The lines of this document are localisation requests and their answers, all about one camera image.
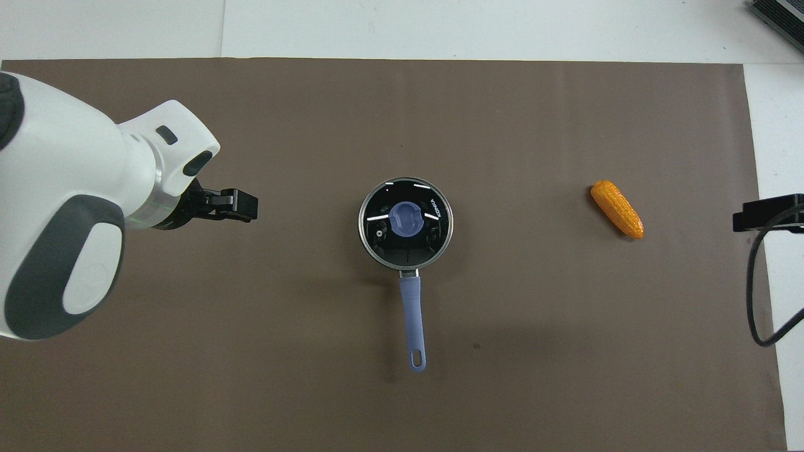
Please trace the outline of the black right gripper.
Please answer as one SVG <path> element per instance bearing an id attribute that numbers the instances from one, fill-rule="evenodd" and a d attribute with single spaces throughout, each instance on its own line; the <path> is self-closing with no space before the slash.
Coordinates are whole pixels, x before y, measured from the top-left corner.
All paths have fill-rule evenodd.
<path id="1" fill-rule="evenodd" d="M 796 206 L 802 208 L 803 195 L 782 195 L 742 204 L 742 210 L 733 214 L 733 232 L 760 231 L 778 214 Z M 782 218 L 772 231 L 802 234 L 802 210 Z"/>

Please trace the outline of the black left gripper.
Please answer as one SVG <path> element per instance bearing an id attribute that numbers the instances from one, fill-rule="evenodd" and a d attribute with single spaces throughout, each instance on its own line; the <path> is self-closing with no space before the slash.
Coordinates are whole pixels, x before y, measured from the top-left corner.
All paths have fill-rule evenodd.
<path id="1" fill-rule="evenodd" d="M 259 200 L 253 195 L 236 188 L 212 191 L 193 180 L 183 192 L 175 209 L 153 228 L 175 230 L 188 224 L 194 218 L 221 221 L 237 220 L 249 223 L 258 218 Z"/>

